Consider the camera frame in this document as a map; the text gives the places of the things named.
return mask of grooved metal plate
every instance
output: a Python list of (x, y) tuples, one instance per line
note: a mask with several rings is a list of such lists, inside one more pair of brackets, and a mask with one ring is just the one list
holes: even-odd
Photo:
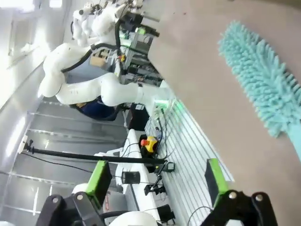
[[(160, 117), (163, 128), (162, 145), (159, 157), (168, 156), (175, 163), (175, 171), (163, 172), (163, 182), (167, 190), (171, 208), (177, 225), (186, 226), (190, 215), (199, 207), (212, 207), (205, 180), (206, 161), (218, 158), (227, 181), (233, 181), (232, 175), (222, 163), (214, 147), (180, 100), (172, 105)], [(147, 135), (154, 136), (158, 121), (150, 119), (145, 127)], [(190, 219), (190, 226), (199, 226), (210, 210), (201, 208)]]

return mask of screw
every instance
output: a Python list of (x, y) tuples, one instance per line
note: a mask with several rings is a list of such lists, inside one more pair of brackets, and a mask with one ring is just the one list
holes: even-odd
[(237, 194), (235, 193), (235, 192), (231, 192), (230, 194), (229, 194), (229, 198), (230, 199), (235, 199), (237, 197)]
[(78, 200), (82, 200), (84, 197), (83, 197), (81, 194), (79, 194), (76, 198), (77, 198)]
[(261, 201), (263, 200), (263, 196), (262, 196), (261, 194), (259, 194), (259, 195), (257, 195), (257, 196), (255, 197), (255, 199), (256, 199), (257, 201), (261, 202)]

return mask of teal microfiber duster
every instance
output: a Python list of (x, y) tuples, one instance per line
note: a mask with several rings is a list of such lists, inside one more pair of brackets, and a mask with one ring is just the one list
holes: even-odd
[(222, 35), (219, 51), (269, 134), (285, 132), (301, 160), (301, 88), (285, 63), (265, 40), (237, 21)]

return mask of black pole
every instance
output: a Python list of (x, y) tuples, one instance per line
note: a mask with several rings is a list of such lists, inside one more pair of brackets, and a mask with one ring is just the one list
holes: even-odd
[(95, 160), (95, 161), (108, 161), (108, 162), (143, 163), (143, 164), (150, 164), (150, 165), (160, 165), (160, 164), (164, 164), (166, 162), (165, 159), (94, 156), (94, 155), (86, 155), (86, 154), (74, 154), (74, 153), (41, 150), (41, 149), (36, 149), (34, 147), (30, 149), (30, 152), (64, 157), (64, 158), (85, 159), (85, 160)]

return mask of brown tabletop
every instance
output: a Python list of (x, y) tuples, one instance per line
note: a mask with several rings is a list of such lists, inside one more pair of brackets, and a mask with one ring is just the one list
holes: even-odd
[(268, 135), (217, 45), (229, 22), (239, 20), (301, 81), (301, 1), (165, 2), (151, 62), (213, 143), (236, 189), (268, 193), (280, 226), (301, 224), (301, 163), (294, 147), (286, 135)]

